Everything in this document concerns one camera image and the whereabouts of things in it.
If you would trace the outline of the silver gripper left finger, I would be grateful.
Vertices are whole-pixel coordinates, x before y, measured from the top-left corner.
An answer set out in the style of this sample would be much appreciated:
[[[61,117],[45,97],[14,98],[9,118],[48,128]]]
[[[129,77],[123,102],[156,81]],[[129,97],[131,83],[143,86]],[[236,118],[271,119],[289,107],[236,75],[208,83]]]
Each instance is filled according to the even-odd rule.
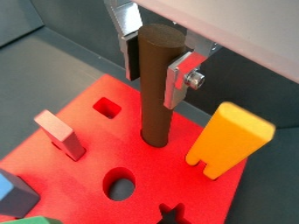
[[[137,31],[143,26],[137,4],[131,0],[104,0],[104,4],[117,31],[119,47],[124,54],[125,77],[133,81],[140,77]]]

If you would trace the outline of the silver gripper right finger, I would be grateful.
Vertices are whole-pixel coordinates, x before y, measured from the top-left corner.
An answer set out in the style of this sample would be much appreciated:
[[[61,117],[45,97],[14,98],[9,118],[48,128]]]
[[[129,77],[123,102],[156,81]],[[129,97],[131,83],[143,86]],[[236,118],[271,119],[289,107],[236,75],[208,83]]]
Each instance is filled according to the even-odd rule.
[[[185,35],[188,51],[167,67],[163,105],[173,109],[183,101],[187,89],[197,90],[204,82],[200,66],[205,59],[220,49],[220,45],[188,30]]]

